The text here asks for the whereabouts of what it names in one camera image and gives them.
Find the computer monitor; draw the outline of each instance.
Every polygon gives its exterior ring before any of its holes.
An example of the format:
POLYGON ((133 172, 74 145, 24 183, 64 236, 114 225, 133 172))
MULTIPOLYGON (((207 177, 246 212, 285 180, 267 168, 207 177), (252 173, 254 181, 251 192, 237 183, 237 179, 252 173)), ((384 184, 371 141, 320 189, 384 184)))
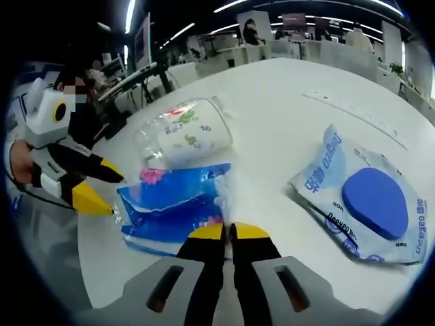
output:
POLYGON ((151 30, 150 14, 143 20, 143 24, 135 36, 135 62, 136 69, 151 64, 151 30))

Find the office desk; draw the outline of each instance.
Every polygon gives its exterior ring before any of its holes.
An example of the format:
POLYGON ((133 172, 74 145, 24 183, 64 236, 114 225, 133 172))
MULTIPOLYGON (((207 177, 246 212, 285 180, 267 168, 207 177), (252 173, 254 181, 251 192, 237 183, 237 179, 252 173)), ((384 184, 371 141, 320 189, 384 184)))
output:
MULTIPOLYGON (((127 127, 110 141, 97 143, 94 150, 119 166, 129 180, 137 179, 141 164, 133 143, 136 128, 186 99, 216 94, 226 95, 234 113, 228 119, 234 145, 197 164, 232 163, 232 220, 266 230, 282 256, 294 256, 325 278, 334 295, 348 306, 385 314, 407 291, 422 265, 380 266, 350 260, 283 189, 314 158, 324 130, 333 123, 343 137, 389 158, 433 207, 435 128, 399 96, 376 83, 332 67, 278 58, 229 69, 178 89, 134 114, 127 127), (362 120, 303 96, 307 90, 366 108, 373 117, 389 122, 408 150, 362 120)), ((105 184, 89 183, 109 192, 105 184)), ((127 248, 113 217, 78 219, 86 289, 94 307, 106 306, 122 295, 127 280, 159 257, 127 248)), ((430 251, 434 215, 428 219, 430 251)))

